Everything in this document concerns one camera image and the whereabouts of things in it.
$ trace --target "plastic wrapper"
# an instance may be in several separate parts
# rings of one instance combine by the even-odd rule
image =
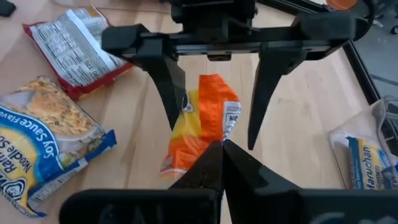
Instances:
[[[385,96],[330,132],[347,189],[398,187],[398,98]]]
[[[199,89],[185,95],[162,163],[160,186],[170,187],[181,178],[211,142],[227,139],[240,113],[238,97],[219,75],[201,75]]]
[[[95,157],[116,144],[48,78],[0,96],[0,189],[28,217]]]
[[[52,22],[23,25],[73,100],[82,98],[129,70],[132,65],[101,49],[109,26],[94,7],[67,10]]]

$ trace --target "blue package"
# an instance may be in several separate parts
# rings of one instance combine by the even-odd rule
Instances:
[[[347,139],[351,150],[351,180],[354,189],[398,189],[398,165],[391,165],[383,149],[365,139]]]
[[[28,217],[63,183],[116,144],[48,78],[0,96],[0,194]]]

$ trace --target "orange snack bag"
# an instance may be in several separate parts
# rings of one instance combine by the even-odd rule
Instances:
[[[175,123],[160,184],[170,187],[191,168],[211,142],[228,138],[241,113],[238,96],[218,75],[200,75],[199,89],[187,91]]]

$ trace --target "soy sauce flavor ramen package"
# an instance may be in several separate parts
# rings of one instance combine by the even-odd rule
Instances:
[[[398,189],[398,158],[374,142],[347,137],[354,189]]]
[[[199,89],[188,91],[175,123],[160,186],[170,187],[215,140],[228,138],[241,113],[235,92],[217,74],[201,75]]]
[[[28,217],[89,161],[116,144],[49,79],[0,96],[0,193]]]
[[[101,49],[107,27],[109,22],[93,6],[67,10],[55,21],[23,25],[73,100],[109,85],[132,67]]]

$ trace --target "wooden surface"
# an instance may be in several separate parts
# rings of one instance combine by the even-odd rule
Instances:
[[[18,10],[0,19],[0,94],[52,71],[22,33],[22,23],[49,21],[65,8],[48,0],[12,0]],[[151,31],[173,32],[179,25],[168,14],[101,10],[115,25],[143,23]],[[289,26],[294,17],[259,6],[258,27]],[[189,89],[197,87],[198,75],[219,73],[239,95],[243,113],[231,139],[246,148],[257,55],[234,55],[230,62],[208,62],[205,57],[182,57]],[[72,193],[91,188],[153,188],[170,137],[160,97],[150,77],[133,69],[95,95],[80,102],[106,129],[114,129],[118,145],[95,159],[67,182],[42,206],[49,214],[28,219],[0,197],[2,224],[57,223],[62,202]],[[301,187],[342,188],[328,142],[328,132],[367,106],[358,81],[343,50],[317,62],[305,62],[277,87],[262,124],[255,150],[250,153],[278,174]],[[229,216],[224,211],[224,223]]]

